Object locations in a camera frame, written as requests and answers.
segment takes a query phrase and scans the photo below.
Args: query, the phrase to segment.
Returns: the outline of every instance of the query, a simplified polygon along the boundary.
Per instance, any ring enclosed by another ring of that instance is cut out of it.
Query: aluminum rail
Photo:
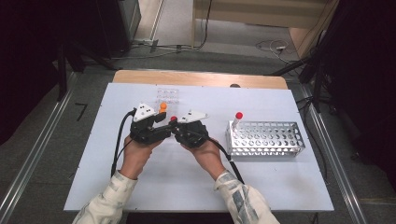
[[[312,96],[311,90],[306,85],[302,86],[304,97]],[[349,210],[349,214],[352,218],[353,223],[356,224],[367,224],[368,221],[361,209],[361,204],[358,197],[355,194],[349,178],[347,177],[347,172],[344,169],[343,164],[338,158],[337,152],[335,150],[332,139],[330,138],[329,132],[324,125],[323,118],[321,114],[318,114],[313,106],[309,108],[312,119],[318,130],[320,140],[324,146],[326,154],[329,159],[329,164],[332,167],[335,179],[338,186],[343,194],[344,201],[346,202],[346,207]]]
[[[61,102],[58,102],[55,107],[53,108],[49,119],[47,120],[41,134],[38,136],[37,140],[35,141],[35,145],[32,147],[28,157],[26,158],[22,168],[18,172],[15,179],[12,181],[11,185],[9,186],[6,196],[4,197],[3,201],[1,202],[0,206],[0,224],[7,224],[9,218],[11,217],[12,212],[14,211],[15,206],[18,203],[18,200],[23,194],[30,177],[35,170],[38,162],[40,161],[41,155],[43,154],[44,150],[46,149],[47,143],[50,140],[50,137],[55,130],[59,119],[64,112],[64,109],[69,102],[70,96],[73,93],[73,90],[76,86],[78,81],[78,76],[76,73],[72,73],[68,80],[69,90],[62,99]]]

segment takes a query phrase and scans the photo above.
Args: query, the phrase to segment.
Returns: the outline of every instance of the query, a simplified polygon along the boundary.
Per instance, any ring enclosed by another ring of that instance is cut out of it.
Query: person's hand
[[[162,141],[151,145],[145,145],[137,143],[136,141],[130,142],[131,140],[129,135],[124,140],[124,145],[129,144],[124,149],[124,158],[120,174],[136,180],[140,173],[142,173],[143,167],[148,161],[152,149],[157,147]]]
[[[201,167],[206,170],[214,180],[225,170],[220,158],[219,149],[210,141],[205,141],[200,147],[189,148],[182,145],[192,153]]]

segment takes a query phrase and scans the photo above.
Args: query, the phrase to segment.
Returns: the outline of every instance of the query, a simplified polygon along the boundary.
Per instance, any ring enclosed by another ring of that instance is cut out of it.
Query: white tabletop
[[[159,88],[179,90],[179,103],[168,110],[168,118],[184,116],[190,109],[209,114],[202,123],[224,147],[227,121],[238,111],[249,121],[296,121],[306,146],[296,158],[238,161],[236,166],[245,183],[258,189],[273,211],[333,210],[291,91],[116,83],[107,86],[64,210],[80,210],[105,189],[122,118],[142,102],[156,108]],[[130,124],[127,119],[122,139],[129,134]],[[225,157],[222,160],[232,171]],[[154,149],[125,210],[225,212],[224,201],[213,185],[210,175],[172,136]]]

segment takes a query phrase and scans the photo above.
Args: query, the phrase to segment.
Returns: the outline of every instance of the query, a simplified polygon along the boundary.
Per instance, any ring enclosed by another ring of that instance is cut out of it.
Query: person's left hand
[[[124,145],[131,141],[131,137],[128,135],[124,140]],[[162,141],[153,143],[151,145],[145,145],[132,141],[124,149],[123,164],[120,169],[120,174],[136,180],[137,177],[142,173],[143,167],[151,155],[152,149],[157,147]]]

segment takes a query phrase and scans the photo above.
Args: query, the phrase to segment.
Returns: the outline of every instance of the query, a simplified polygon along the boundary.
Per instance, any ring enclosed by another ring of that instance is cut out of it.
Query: wire
[[[318,17],[317,23],[315,23],[315,25],[308,31],[308,33],[306,33],[306,35],[305,35],[303,41],[301,42],[301,44],[300,44],[300,46],[297,48],[297,50],[299,50],[300,47],[303,45],[303,43],[304,43],[304,41],[306,40],[306,38],[308,37],[309,33],[311,33],[311,32],[314,30],[314,28],[318,25],[319,19],[320,19],[320,17],[323,15],[323,13],[324,13],[324,11],[325,11],[325,9],[326,9],[326,6],[329,4],[329,2],[331,2],[331,1],[330,1],[330,0],[327,0],[326,4],[324,5],[324,7],[323,7],[323,9],[322,9],[322,11],[321,11],[321,13],[320,13],[320,16]],[[335,8],[335,6],[337,6],[337,4],[334,4],[334,5],[332,6],[332,9],[329,11],[329,14],[327,14],[327,16],[326,16],[326,18],[325,18],[325,21],[330,17],[330,15],[332,14],[332,10]]]
[[[201,1],[201,24],[200,24],[200,26],[201,26],[201,43],[203,42],[203,33],[204,33],[204,27],[203,27],[203,21],[204,21],[204,19],[203,19],[203,17],[204,17],[204,0],[202,0]]]
[[[242,179],[241,174],[239,173],[238,168],[236,167],[235,163],[233,162],[233,159],[231,158],[231,156],[225,151],[224,147],[218,143],[217,141],[213,140],[212,138],[207,138],[206,140],[209,140],[210,142],[212,142],[213,144],[216,145],[216,147],[218,147],[220,149],[220,151],[224,154],[224,156],[227,158],[228,162],[230,163],[231,167],[233,168],[233,172],[236,175],[236,178],[238,178],[239,181],[242,182],[242,184],[245,184],[244,180]]]
[[[203,134],[200,134],[200,133],[196,133],[196,132],[193,132],[193,131],[190,131],[190,130],[184,130],[184,131],[186,131],[186,132],[188,132],[188,133],[192,133],[192,134],[197,135],[197,136],[200,136],[200,137],[202,137],[202,138],[204,138],[204,139],[206,139],[206,140],[212,142],[213,144],[215,144],[215,146],[216,146],[216,147],[224,154],[224,156],[227,158],[227,161],[230,163],[231,167],[233,168],[233,172],[235,173],[236,178],[238,178],[238,180],[241,181],[242,184],[245,184],[244,180],[242,179],[241,174],[239,173],[238,168],[236,167],[235,163],[233,162],[233,159],[232,159],[231,156],[225,151],[224,147],[223,147],[219,142],[213,140],[213,138],[211,138],[211,137],[209,137],[209,136],[206,136],[206,135],[203,135]]]
[[[319,146],[319,144],[318,144],[317,139],[314,137],[314,135],[312,134],[311,130],[308,128],[308,124],[307,124],[307,122],[306,122],[306,115],[307,115],[307,113],[308,113],[309,106],[311,106],[311,104],[312,104],[313,99],[314,99],[313,96],[306,97],[306,98],[304,98],[304,99],[302,99],[302,100],[297,101],[296,104],[302,102],[303,100],[306,100],[306,101],[307,101],[303,107],[299,108],[299,110],[303,110],[303,125],[305,126],[306,130],[308,131],[308,133],[311,135],[312,140],[315,142],[315,145],[316,145],[317,148],[318,148],[318,152],[319,152],[320,158],[321,158],[322,163],[323,163],[323,172],[322,172],[323,179],[324,179],[324,181],[326,182],[326,185],[329,185],[329,182],[328,182],[328,180],[327,180],[327,177],[328,177],[328,175],[327,175],[327,173],[328,173],[328,168],[327,168],[326,159],[325,159],[325,157],[324,157],[323,151],[321,150],[321,148],[320,148],[320,146]]]
[[[319,224],[319,213],[314,214],[314,218],[312,219],[312,224]]]
[[[206,14],[205,37],[204,37],[204,40],[201,41],[201,45],[199,47],[191,48],[190,45],[157,45],[157,46],[150,46],[150,45],[147,45],[147,44],[144,44],[144,43],[143,44],[139,43],[138,45],[140,45],[140,46],[145,46],[145,47],[150,47],[150,48],[177,49],[177,51],[167,52],[167,53],[164,53],[164,54],[153,55],[153,56],[126,57],[126,58],[115,58],[115,59],[147,59],[147,58],[156,58],[156,57],[161,57],[161,56],[167,55],[167,54],[179,53],[179,52],[182,52],[182,51],[196,51],[198,49],[201,49],[204,46],[204,44],[206,43],[206,40],[207,40],[207,26],[209,24],[209,16],[210,16],[211,8],[212,8],[212,2],[213,2],[213,0],[210,0],[209,8],[208,8],[207,14]]]
[[[266,43],[266,42],[270,42],[269,47],[268,47],[268,49],[263,49],[263,48],[262,48],[262,43]],[[282,42],[282,43],[284,43],[284,44],[281,45],[280,47],[285,47],[285,48],[283,48],[282,50],[279,50],[278,52],[276,52],[276,51],[273,49],[273,44],[276,43],[276,42]],[[292,53],[297,52],[296,50],[295,50],[295,51],[292,51],[292,52],[288,52],[288,51],[287,51],[287,47],[288,47],[289,44],[290,44],[290,43],[289,43],[288,41],[286,41],[286,40],[283,40],[283,39],[276,39],[276,40],[263,40],[263,41],[261,41],[261,42],[255,44],[255,46],[256,46],[256,49],[259,49],[259,50],[261,50],[261,51],[271,51],[280,61],[282,61],[282,62],[285,63],[285,67],[286,67],[288,64],[292,64],[292,63],[294,63],[294,62],[298,62],[298,61],[287,61],[287,60],[285,60],[285,59],[283,59],[283,58],[280,57],[280,54],[281,54],[282,52],[286,52],[286,53],[288,53],[288,54],[292,54]],[[295,74],[296,74],[297,76],[300,75],[300,73],[298,73],[295,69],[293,69],[293,71],[295,72]]]
[[[111,165],[111,176],[113,176],[114,173],[116,173],[117,161],[119,160],[119,156],[120,156],[120,155],[119,155],[119,147],[120,147],[121,133],[122,133],[123,126],[124,126],[124,124],[125,124],[125,120],[127,120],[129,116],[132,116],[133,113],[134,113],[133,111],[128,112],[128,113],[124,116],[124,118],[122,119],[122,122],[121,122],[121,125],[120,125],[120,129],[119,129],[119,135],[118,135],[118,137],[117,137],[116,149],[115,149],[115,151],[114,151],[113,164]]]

